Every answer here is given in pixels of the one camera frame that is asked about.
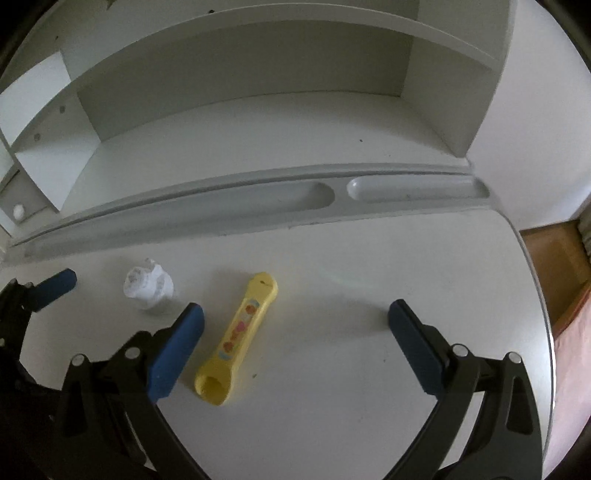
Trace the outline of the white paper ball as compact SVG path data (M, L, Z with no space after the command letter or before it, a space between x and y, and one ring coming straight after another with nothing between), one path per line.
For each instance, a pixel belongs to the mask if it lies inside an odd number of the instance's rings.
M123 282L123 294L138 309L150 311L162 308L174 297L170 275L153 259L129 270Z

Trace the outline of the white drawer knob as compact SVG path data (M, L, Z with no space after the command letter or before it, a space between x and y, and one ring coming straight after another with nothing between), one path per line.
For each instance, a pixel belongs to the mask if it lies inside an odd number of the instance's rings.
M13 217L17 222L20 222L25 217L25 208L22 204L16 204L13 208Z

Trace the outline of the yellow plastic tube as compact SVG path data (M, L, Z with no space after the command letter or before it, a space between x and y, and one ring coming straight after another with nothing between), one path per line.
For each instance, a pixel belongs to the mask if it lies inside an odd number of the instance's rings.
M238 370L278 293L276 280L269 273L260 272L249 279L221 341L195 375L194 390L201 400L214 406L228 401Z

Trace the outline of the grey curtain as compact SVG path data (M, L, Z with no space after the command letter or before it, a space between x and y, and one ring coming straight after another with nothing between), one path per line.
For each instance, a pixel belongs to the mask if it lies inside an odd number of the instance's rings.
M591 259L591 219L589 215L578 219L577 229L588 259Z

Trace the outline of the white desk hutch shelf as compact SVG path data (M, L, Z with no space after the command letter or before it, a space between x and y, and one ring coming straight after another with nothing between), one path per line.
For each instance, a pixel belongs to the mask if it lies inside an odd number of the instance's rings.
M25 8L33 19L1 65L1 225L12 239L226 176L463 169L516 13L512 1Z

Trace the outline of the pink bedding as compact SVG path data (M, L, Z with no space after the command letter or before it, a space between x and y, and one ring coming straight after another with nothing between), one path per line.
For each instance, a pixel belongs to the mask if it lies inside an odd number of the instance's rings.
M556 398L543 478L558 471L590 419L590 283L553 326Z

